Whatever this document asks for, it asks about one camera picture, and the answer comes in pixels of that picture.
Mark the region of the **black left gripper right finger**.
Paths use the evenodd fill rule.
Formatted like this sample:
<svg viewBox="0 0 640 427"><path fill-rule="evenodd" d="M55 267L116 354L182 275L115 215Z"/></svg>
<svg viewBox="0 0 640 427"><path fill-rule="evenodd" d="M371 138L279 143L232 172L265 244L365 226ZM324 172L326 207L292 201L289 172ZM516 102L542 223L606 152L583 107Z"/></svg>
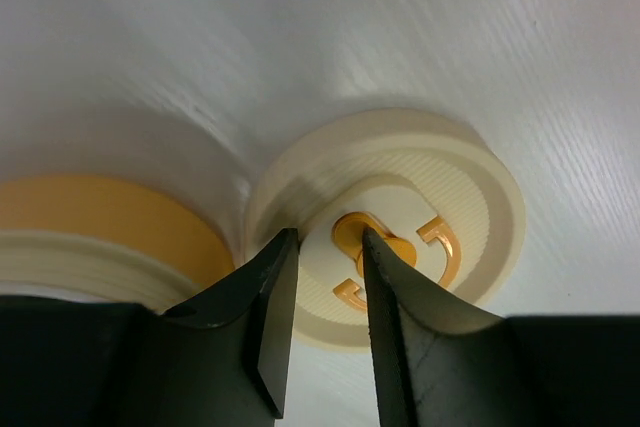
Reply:
<svg viewBox="0 0 640 427"><path fill-rule="evenodd" d="M635 426L635 315L502 318L362 236L384 426Z"/></svg>

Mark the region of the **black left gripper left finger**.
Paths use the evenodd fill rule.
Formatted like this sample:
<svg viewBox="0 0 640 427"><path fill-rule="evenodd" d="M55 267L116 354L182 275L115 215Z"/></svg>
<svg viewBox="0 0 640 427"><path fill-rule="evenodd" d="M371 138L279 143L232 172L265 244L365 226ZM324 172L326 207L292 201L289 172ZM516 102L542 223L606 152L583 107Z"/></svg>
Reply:
<svg viewBox="0 0 640 427"><path fill-rule="evenodd" d="M284 414L298 233L156 314L135 303L1 300L5 426L271 426Z"/></svg>

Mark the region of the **cream lid orange handle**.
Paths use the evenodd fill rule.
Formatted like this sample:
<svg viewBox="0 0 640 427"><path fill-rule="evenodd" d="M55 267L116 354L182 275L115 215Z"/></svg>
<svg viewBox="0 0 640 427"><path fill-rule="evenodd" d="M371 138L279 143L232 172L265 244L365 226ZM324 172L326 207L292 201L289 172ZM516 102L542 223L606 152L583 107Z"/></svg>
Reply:
<svg viewBox="0 0 640 427"><path fill-rule="evenodd" d="M480 136L439 115L373 110L301 137L254 187L243 238L244 255L252 257L281 229L297 230L300 340L368 349L360 244L366 227L422 275L476 304L518 260L525 202Z"/></svg>

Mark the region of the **yellow lunch bowl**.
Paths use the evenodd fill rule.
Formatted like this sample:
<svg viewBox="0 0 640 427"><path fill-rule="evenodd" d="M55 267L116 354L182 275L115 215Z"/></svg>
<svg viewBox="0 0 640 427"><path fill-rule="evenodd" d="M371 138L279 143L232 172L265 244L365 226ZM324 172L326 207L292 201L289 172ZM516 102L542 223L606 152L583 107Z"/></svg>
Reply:
<svg viewBox="0 0 640 427"><path fill-rule="evenodd" d="M234 269L217 228L117 178L44 175L1 185L1 292L132 302L164 312Z"/></svg>

